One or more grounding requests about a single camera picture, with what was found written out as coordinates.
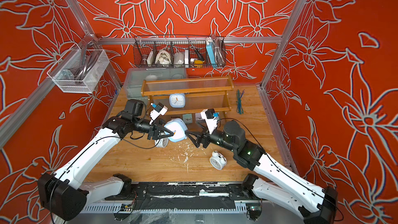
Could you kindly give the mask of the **white twin-bell alarm clock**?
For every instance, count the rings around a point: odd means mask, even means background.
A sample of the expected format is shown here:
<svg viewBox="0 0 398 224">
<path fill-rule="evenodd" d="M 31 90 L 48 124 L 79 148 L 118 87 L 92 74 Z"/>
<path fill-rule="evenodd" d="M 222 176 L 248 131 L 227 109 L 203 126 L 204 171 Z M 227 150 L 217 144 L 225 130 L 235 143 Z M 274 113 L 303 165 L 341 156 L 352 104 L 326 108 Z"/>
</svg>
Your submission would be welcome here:
<svg viewBox="0 0 398 224">
<path fill-rule="evenodd" d="M 169 138 L 161 138 L 154 141 L 155 147 L 165 148 L 169 143 Z"/>
</svg>

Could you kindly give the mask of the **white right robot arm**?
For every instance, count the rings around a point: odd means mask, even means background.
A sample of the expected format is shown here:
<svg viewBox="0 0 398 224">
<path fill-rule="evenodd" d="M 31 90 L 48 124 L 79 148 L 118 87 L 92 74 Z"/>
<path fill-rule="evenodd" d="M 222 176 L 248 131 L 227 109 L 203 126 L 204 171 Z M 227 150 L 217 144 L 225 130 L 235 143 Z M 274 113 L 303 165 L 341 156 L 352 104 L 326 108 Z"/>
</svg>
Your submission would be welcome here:
<svg viewBox="0 0 398 224">
<path fill-rule="evenodd" d="M 252 171 L 241 184 L 246 198 L 271 201 L 300 217 L 306 224 L 332 224 L 337 213 L 338 193 L 299 177 L 272 158 L 259 144 L 246 139 L 237 121 L 228 121 L 222 131 L 186 131 L 196 147 L 218 145 L 233 152 L 234 160 Z"/>
</svg>

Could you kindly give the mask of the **lilac square alarm clock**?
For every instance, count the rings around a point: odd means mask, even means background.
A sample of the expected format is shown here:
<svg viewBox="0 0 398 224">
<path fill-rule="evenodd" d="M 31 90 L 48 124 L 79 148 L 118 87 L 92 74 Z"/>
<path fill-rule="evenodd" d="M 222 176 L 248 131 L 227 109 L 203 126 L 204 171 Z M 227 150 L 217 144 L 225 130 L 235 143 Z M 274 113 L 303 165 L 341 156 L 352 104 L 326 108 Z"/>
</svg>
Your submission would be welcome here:
<svg viewBox="0 0 398 224">
<path fill-rule="evenodd" d="M 203 120 L 201 113 L 195 113 L 195 120 L 196 121 Z"/>
</svg>

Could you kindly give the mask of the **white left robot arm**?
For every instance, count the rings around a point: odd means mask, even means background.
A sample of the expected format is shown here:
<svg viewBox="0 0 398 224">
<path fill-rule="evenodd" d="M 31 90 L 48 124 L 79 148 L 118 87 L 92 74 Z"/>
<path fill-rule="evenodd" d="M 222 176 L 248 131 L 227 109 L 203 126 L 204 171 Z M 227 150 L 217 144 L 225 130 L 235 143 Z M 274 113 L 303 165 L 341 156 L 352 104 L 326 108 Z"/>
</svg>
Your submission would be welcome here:
<svg viewBox="0 0 398 224">
<path fill-rule="evenodd" d="M 97 163 L 120 141 L 135 131 L 147 134 L 148 140 L 159 141 L 173 136 L 159 116 L 165 115 L 167 107 L 152 104 L 150 119 L 143 111 L 146 105 L 140 100 L 128 100 L 125 109 L 103 123 L 97 135 L 67 164 L 52 174 L 45 173 L 37 181 L 40 204 L 64 221 L 75 218 L 86 205 L 98 200 L 116 196 L 130 198 L 133 194 L 132 181 L 122 174 L 92 185 L 84 180 Z"/>
</svg>

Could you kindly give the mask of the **blue rounded square clock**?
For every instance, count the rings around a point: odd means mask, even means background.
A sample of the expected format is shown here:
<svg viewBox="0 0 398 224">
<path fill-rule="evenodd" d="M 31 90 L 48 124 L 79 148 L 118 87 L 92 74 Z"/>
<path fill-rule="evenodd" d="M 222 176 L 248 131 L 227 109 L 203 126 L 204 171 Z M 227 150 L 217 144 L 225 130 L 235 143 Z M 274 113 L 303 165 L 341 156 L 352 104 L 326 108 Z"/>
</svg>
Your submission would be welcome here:
<svg viewBox="0 0 398 224">
<path fill-rule="evenodd" d="M 186 105 L 186 96 L 184 93 L 175 93 L 169 96 L 169 104 L 172 108 L 183 108 Z"/>
</svg>

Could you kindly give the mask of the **mint green square clock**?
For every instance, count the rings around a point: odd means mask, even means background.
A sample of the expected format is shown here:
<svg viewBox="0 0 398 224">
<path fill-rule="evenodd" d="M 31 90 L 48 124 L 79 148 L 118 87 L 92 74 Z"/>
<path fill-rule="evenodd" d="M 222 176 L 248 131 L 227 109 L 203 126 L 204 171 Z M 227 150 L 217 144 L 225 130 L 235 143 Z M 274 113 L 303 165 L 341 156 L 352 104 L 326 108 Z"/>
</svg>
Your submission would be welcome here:
<svg viewBox="0 0 398 224">
<path fill-rule="evenodd" d="M 182 115 L 182 120 L 185 124 L 191 124 L 193 123 L 193 117 L 192 114 L 183 114 Z"/>
</svg>

